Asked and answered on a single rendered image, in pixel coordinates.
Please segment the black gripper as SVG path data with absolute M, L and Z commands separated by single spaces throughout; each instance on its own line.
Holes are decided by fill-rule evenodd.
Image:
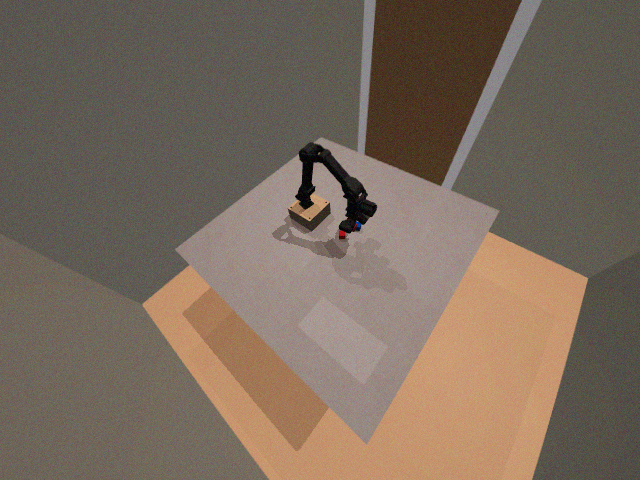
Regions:
M 346 209 L 345 209 L 345 210 L 347 211 L 347 213 L 346 213 L 346 215 L 345 215 L 345 216 L 346 216 L 346 217 L 348 217 L 348 218 L 347 218 L 346 220 L 343 220 L 343 221 L 340 223 L 340 225 L 339 225 L 339 230 L 344 231 L 344 232 L 346 232 L 346 233 L 351 233 L 351 232 L 352 232 L 352 230 L 353 230 L 353 228 L 355 227 L 355 225 L 356 225 L 356 221 L 357 221 L 357 220 L 355 220 L 355 221 L 354 221 L 354 220 L 352 220 L 352 219 L 353 219 L 353 216 L 354 216 L 354 214 L 355 214 L 355 213 L 356 213 L 356 215 L 357 215 L 357 213 L 358 213 L 359 211 L 358 211 L 358 210 L 352 211 L 352 210 L 348 209 L 348 207 L 346 207 Z

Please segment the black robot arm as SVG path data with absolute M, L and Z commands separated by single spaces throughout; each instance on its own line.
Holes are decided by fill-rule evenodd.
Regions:
M 320 154 L 318 154 L 319 152 Z M 301 201 L 299 205 L 305 210 L 314 205 L 310 198 L 310 195 L 315 192 L 315 186 L 312 184 L 313 164 L 319 162 L 323 163 L 341 184 L 342 190 L 345 193 L 343 197 L 347 199 L 348 209 L 359 211 L 357 215 L 356 213 L 354 214 L 352 220 L 357 220 L 364 225 L 368 219 L 375 214 L 377 205 L 366 199 L 368 194 L 363 184 L 345 171 L 332 156 L 329 149 L 323 148 L 320 144 L 309 142 L 299 150 L 299 158 L 303 163 L 302 184 L 295 197 Z M 362 195 L 359 196 L 361 193 Z

